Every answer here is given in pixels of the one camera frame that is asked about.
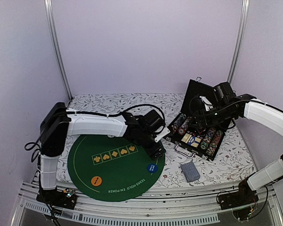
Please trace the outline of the orange big blind button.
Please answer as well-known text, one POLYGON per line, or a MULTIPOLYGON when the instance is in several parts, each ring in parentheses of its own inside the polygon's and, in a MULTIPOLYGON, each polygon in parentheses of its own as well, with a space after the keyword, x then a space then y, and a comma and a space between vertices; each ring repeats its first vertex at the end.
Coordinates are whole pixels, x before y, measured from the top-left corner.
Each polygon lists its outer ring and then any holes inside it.
POLYGON ((91 184, 93 186, 100 186, 102 184, 102 178, 100 176, 94 176, 92 179, 91 179, 91 184))

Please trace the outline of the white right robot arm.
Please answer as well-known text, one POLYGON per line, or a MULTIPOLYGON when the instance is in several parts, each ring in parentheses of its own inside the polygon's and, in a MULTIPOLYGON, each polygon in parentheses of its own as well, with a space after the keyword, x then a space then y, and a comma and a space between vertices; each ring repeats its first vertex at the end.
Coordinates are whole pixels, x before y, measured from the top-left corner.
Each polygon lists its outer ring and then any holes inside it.
POLYGON ((283 110, 251 94, 237 95, 228 82, 212 87, 190 80, 186 101, 194 127, 212 128, 227 120, 245 118, 270 129, 270 132, 260 132, 260 139, 253 146, 261 148, 256 158, 267 153, 274 159, 239 183, 238 192, 233 196, 238 205, 254 199, 256 191, 263 186, 283 179, 283 110))

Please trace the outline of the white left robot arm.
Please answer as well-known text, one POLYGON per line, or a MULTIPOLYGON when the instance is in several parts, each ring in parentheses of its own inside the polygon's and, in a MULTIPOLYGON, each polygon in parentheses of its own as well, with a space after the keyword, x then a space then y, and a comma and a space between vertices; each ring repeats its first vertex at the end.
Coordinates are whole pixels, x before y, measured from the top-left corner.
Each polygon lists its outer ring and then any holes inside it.
POLYGON ((125 109, 116 114, 77 111, 56 103, 40 125, 40 183, 42 196, 57 204, 61 195, 56 191, 59 156, 66 137, 76 135, 106 135, 122 137, 140 145, 152 159, 164 153, 161 139, 169 134, 165 116, 156 106, 145 115, 133 115, 125 109))

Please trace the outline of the blue small blind button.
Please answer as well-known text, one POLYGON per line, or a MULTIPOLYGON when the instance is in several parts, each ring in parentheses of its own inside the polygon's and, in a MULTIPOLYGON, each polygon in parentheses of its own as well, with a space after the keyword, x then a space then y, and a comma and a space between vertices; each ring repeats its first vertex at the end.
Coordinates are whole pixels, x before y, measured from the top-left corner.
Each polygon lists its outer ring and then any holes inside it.
POLYGON ((147 171, 151 174, 156 173, 158 171, 158 166, 156 164, 149 164, 147 166, 147 171))

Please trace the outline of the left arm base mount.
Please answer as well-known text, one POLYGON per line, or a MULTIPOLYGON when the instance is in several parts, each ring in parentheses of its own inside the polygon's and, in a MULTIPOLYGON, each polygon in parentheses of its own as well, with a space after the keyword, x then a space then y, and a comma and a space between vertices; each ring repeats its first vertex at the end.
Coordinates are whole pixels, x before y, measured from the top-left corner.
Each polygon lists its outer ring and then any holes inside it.
POLYGON ((58 189, 44 190, 39 189, 36 200, 49 206, 61 207, 74 210, 78 196, 72 189, 59 191, 58 189))

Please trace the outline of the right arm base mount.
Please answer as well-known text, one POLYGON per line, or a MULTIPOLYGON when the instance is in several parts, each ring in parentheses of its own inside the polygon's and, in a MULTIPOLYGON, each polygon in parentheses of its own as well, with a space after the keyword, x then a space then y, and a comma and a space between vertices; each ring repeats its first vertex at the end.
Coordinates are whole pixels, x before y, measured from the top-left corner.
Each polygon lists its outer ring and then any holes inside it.
POLYGON ((221 191, 216 196, 221 210, 235 209, 232 214, 239 221, 250 219, 258 200, 257 192, 248 188, 239 188, 236 192, 221 191))

